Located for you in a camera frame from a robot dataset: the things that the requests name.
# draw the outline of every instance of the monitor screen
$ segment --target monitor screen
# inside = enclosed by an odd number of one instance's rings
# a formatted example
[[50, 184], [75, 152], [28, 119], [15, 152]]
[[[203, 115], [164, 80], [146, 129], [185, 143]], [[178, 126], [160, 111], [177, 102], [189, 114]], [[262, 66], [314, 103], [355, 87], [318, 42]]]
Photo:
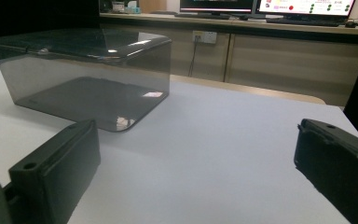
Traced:
[[348, 18], [354, 0], [258, 0], [257, 13]]
[[181, 12], [212, 14], [252, 13], [254, 0], [180, 0]]

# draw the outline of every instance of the desk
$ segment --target desk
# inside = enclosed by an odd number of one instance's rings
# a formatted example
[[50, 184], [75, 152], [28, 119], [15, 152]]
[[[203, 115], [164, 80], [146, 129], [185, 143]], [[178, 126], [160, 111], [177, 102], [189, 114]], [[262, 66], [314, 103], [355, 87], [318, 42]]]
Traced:
[[[304, 118], [358, 136], [336, 106], [172, 81], [128, 132], [99, 131], [102, 163], [69, 223], [348, 223], [295, 168]], [[14, 105], [0, 74], [0, 183], [71, 123]]]

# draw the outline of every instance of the cabinet door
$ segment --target cabinet door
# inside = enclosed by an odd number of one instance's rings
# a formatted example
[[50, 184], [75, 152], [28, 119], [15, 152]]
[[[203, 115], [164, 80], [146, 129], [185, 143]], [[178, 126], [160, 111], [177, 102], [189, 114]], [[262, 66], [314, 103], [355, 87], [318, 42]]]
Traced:
[[167, 0], [139, 0], [139, 7], [141, 8], [142, 13], [167, 10]]
[[235, 35], [227, 82], [316, 96], [344, 106], [358, 76], [358, 45]]

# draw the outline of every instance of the box lid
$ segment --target box lid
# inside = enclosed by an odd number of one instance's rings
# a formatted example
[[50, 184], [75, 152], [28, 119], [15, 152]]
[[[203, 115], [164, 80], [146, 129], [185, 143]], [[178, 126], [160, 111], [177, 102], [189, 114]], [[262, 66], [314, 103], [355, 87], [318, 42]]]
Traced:
[[172, 41], [164, 35], [113, 29], [63, 29], [0, 37], [0, 49], [118, 62]]

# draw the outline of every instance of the plastic storage box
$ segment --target plastic storage box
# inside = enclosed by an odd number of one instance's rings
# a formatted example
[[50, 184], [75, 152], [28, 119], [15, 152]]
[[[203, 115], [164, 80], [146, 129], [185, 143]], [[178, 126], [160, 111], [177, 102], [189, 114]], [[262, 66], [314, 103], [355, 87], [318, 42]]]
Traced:
[[111, 29], [3, 36], [0, 70], [16, 105], [120, 132], [168, 96], [171, 43]]

